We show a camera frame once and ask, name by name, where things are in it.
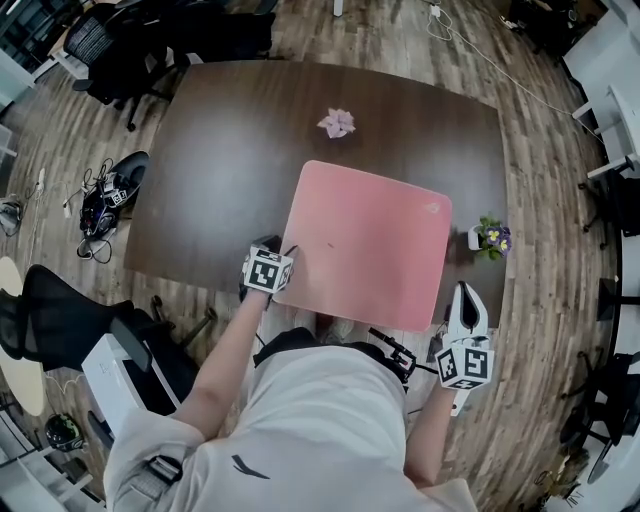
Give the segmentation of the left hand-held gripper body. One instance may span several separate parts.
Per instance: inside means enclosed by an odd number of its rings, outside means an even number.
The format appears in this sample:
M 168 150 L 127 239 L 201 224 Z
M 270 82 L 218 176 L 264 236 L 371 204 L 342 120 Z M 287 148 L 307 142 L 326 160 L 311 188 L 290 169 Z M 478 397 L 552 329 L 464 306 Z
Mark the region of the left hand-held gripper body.
M 268 235 L 252 242 L 241 270 L 241 302 L 250 290 L 272 297 L 286 288 L 293 274 L 295 257 L 282 257 L 281 247 L 282 238 L 279 235 Z

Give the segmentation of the pink desk mat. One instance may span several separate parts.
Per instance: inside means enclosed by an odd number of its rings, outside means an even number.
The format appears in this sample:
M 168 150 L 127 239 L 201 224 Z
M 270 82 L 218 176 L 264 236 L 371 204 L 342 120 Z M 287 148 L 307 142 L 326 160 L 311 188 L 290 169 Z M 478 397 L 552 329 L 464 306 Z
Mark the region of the pink desk mat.
M 452 219 L 440 193 L 312 160 L 283 235 L 293 274 L 276 302 L 391 329 L 432 323 Z

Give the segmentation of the person's left forearm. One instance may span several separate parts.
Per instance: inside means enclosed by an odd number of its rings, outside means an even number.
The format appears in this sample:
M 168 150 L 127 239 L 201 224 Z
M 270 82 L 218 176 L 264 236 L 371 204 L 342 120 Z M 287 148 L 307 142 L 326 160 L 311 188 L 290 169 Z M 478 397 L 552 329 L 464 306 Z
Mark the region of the person's left forearm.
M 269 296 L 249 290 L 174 418 L 196 428 L 207 441 L 219 433 L 237 398 L 249 364 L 254 338 Z

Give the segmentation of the person's right forearm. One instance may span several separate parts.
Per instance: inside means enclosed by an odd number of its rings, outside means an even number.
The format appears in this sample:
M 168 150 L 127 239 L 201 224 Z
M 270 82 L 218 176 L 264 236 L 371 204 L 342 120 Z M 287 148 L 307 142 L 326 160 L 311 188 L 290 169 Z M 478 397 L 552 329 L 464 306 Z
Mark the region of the person's right forearm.
M 408 437 L 404 474 L 418 489 L 436 484 L 455 397 L 455 390 L 436 383 Z

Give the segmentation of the person's black shorts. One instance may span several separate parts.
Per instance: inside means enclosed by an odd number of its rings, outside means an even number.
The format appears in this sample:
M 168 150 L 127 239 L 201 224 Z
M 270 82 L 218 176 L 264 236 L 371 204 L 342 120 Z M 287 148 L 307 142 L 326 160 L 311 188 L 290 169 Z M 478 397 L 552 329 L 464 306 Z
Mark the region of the person's black shorts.
M 408 391 L 407 374 L 393 359 L 386 356 L 383 350 L 378 346 L 364 341 L 337 343 L 337 346 L 358 350 L 367 355 L 386 369 L 390 370 L 399 379 L 403 390 L 405 392 Z M 296 327 L 289 331 L 280 333 L 269 343 L 265 344 L 261 350 L 253 356 L 254 367 L 259 367 L 269 357 L 280 352 L 318 347 L 327 348 L 328 344 L 320 343 L 309 329 L 305 327 Z

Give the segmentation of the black monitor stand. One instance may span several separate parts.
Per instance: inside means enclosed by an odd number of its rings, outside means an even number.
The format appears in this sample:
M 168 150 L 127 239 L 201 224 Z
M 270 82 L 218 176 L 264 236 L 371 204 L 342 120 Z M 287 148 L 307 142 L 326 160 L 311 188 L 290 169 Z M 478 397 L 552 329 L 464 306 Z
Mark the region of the black monitor stand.
M 621 306 L 640 306 L 640 296 L 623 295 L 617 288 L 614 279 L 601 278 L 599 280 L 597 314 L 598 321 L 613 320 Z

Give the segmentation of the white curved desk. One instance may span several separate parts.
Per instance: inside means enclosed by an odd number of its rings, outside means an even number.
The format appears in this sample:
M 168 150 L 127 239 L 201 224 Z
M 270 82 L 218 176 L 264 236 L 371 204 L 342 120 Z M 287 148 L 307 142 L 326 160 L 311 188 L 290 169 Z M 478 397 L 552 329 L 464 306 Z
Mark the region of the white curved desk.
M 621 270 L 617 273 L 618 290 L 624 296 L 640 297 L 640 235 L 621 238 Z M 615 352 L 633 354 L 640 351 L 640 306 L 620 307 Z M 618 504 L 614 512 L 630 507 L 640 498 L 640 425 L 633 437 L 623 437 L 615 451 L 611 490 Z

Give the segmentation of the person's white shirt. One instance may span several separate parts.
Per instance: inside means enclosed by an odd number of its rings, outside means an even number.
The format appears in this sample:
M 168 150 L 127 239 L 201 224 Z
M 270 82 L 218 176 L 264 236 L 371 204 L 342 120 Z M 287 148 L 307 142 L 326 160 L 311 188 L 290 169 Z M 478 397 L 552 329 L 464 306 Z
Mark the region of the person's white shirt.
M 257 367 L 227 437 L 129 412 L 104 475 L 108 512 L 477 512 L 467 483 L 404 474 L 405 394 L 367 355 L 328 346 Z

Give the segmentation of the spare gripper device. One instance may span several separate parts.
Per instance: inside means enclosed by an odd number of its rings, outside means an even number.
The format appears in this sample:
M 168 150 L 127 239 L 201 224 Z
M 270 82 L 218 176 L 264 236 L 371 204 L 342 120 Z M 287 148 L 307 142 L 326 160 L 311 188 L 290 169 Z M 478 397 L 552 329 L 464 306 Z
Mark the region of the spare gripper device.
M 136 182 L 120 173 L 109 173 L 102 188 L 102 195 L 106 205 L 110 208 L 121 207 L 137 190 Z

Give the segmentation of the black floor bag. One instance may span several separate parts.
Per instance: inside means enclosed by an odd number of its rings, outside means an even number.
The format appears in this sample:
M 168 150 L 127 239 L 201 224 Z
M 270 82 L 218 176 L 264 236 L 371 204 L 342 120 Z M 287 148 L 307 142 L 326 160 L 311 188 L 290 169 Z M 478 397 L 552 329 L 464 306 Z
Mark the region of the black floor bag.
M 136 151 L 117 164 L 107 167 L 103 163 L 99 176 L 84 195 L 80 211 L 80 230 L 87 237 L 100 237 L 108 230 L 115 228 L 123 210 L 132 209 L 138 196 L 139 189 L 149 164 L 149 154 Z M 130 176 L 137 184 L 134 195 L 121 207 L 110 208 L 106 205 L 102 188 L 109 173 L 120 173 Z

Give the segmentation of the white box device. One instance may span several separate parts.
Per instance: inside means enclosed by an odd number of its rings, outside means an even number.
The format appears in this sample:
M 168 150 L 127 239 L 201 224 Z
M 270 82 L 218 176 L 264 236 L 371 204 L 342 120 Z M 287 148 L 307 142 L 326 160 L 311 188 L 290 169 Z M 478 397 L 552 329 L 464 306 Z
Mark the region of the white box device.
M 148 344 L 133 336 L 121 342 L 112 333 L 104 334 L 82 369 L 113 438 L 121 432 L 130 411 L 169 415 L 179 405 Z

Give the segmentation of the black mesh office chair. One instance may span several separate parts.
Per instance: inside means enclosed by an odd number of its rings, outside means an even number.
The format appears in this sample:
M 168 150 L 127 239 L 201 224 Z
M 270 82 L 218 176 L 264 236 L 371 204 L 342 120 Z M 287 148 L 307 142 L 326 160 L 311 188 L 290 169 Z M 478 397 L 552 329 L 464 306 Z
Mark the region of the black mesh office chair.
M 175 341 L 175 326 L 163 317 L 162 306 L 159 296 L 152 297 L 150 313 L 130 301 L 102 305 L 46 267 L 34 265 L 19 296 L 0 290 L 0 347 L 18 359 L 38 362 L 46 370 L 67 368 L 84 374 L 82 363 L 104 334 L 112 333 L 121 342 L 133 336 L 148 344 L 180 405 L 199 370 L 187 348 L 217 315 L 207 309 L 196 326 L 181 341 Z M 87 419 L 103 445 L 111 448 L 116 437 L 111 436 L 100 411 L 88 412 Z

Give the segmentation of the beige round table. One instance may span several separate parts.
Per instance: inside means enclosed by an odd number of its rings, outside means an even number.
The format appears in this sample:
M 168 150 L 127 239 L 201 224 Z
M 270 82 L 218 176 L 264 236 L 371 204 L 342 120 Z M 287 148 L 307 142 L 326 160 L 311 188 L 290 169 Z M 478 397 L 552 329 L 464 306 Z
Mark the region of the beige round table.
M 14 261 L 8 256 L 0 257 L 0 290 L 19 296 L 22 289 L 22 278 Z
M 0 369 L 16 401 L 24 411 L 39 416 L 45 409 L 45 375 L 40 363 L 13 359 L 0 347 Z

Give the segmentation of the black helmet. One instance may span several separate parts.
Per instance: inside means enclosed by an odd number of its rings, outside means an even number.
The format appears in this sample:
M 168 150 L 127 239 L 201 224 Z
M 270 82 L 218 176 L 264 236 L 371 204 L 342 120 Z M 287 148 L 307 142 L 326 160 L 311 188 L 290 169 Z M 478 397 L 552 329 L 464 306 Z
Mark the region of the black helmet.
M 65 453 L 80 449 L 84 444 L 79 426 L 67 414 L 51 415 L 45 423 L 45 436 L 51 447 Z

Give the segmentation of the white metal rack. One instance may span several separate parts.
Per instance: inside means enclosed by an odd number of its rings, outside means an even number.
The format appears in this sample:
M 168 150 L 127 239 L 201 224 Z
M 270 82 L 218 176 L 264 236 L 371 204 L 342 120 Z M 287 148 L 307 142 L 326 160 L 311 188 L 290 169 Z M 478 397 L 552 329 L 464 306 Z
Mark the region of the white metal rack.
M 27 450 L 0 437 L 0 512 L 107 512 L 103 500 L 88 491 L 92 475 L 71 460 L 56 466 L 50 447 Z

